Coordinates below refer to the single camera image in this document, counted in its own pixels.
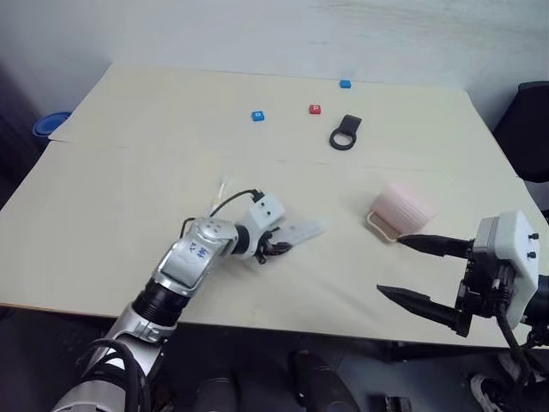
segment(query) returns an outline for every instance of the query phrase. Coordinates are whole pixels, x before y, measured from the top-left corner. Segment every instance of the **white table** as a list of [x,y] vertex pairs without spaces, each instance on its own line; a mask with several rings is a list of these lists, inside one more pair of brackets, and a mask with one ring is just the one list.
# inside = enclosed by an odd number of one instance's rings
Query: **white table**
[[[254,110],[266,121],[252,122]],[[339,152],[328,136],[345,114],[363,121],[355,147]],[[475,318],[463,339],[376,290],[453,306],[465,268],[385,245],[363,226],[391,181],[437,207],[425,233],[468,239],[481,218],[522,209],[547,246],[541,213],[461,91],[112,66],[52,139],[0,213],[4,304],[118,315],[222,174],[230,192],[272,192],[289,221],[325,219],[328,231],[262,267],[226,261],[183,321],[504,346],[494,319]],[[246,202],[220,216],[240,217]],[[527,331],[516,330],[519,341]]]

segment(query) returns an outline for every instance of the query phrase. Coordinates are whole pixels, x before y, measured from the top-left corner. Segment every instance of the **black chair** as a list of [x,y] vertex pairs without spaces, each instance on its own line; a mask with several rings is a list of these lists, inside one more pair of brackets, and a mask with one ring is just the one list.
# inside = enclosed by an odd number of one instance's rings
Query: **black chair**
[[520,178],[549,181],[549,82],[521,84],[493,135]]

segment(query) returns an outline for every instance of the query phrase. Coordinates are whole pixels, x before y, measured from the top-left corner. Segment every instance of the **cup handle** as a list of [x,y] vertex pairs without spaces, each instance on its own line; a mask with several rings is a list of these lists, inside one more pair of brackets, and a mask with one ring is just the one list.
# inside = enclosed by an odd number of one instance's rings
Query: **cup handle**
[[376,223],[374,223],[372,220],[371,220],[371,217],[375,215],[375,212],[374,211],[370,211],[370,213],[368,214],[368,216],[366,217],[366,223],[373,227],[374,229],[376,229],[376,231],[381,234],[383,236],[383,238],[385,240],[387,240],[389,243],[395,243],[396,242],[396,239],[393,239],[393,238],[390,238],[384,231],[383,229],[381,229]]

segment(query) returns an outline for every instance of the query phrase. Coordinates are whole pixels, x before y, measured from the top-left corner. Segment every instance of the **black ring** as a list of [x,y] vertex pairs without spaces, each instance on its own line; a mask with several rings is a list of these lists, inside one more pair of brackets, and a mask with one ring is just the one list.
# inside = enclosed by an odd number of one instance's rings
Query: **black ring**
[[[335,141],[336,135],[343,135],[351,138],[351,142],[349,144],[339,144]],[[349,150],[354,144],[357,142],[357,134],[349,131],[349,130],[343,130],[341,127],[338,127],[334,131],[332,131],[332,134],[329,135],[329,145],[332,148],[335,148],[336,150]]]

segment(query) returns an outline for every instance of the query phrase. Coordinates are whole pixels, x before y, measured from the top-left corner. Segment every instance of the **white wall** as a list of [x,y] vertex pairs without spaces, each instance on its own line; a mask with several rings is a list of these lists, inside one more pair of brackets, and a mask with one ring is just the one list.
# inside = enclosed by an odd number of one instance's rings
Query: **white wall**
[[42,113],[116,61],[465,88],[492,125],[547,26],[547,0],[0,0],[0,58]]

